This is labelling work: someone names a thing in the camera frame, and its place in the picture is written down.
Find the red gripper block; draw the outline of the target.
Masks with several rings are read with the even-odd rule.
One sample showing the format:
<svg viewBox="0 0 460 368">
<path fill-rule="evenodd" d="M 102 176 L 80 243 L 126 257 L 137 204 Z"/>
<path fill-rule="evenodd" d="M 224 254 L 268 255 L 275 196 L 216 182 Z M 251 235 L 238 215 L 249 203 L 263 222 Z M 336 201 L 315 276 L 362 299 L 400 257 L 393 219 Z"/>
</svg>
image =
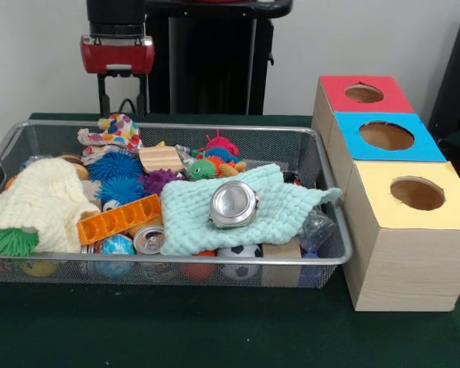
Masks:
<svg viewBox="0 0 460 368">
<path fill-rule="evenodd" d="M 151 37 L 132 39 L 92 38 L 83 35 L 80 52 L 84 69 L 97 75 L 100 115 L 110 113 L 110 98 L 106 92 L 105 79 L 110 71 L 130 71 L 139 81 L 136 97 L 138 116 L 146 116 L 146 75 L 153 68 L 155 48 Z"/>
</svg>

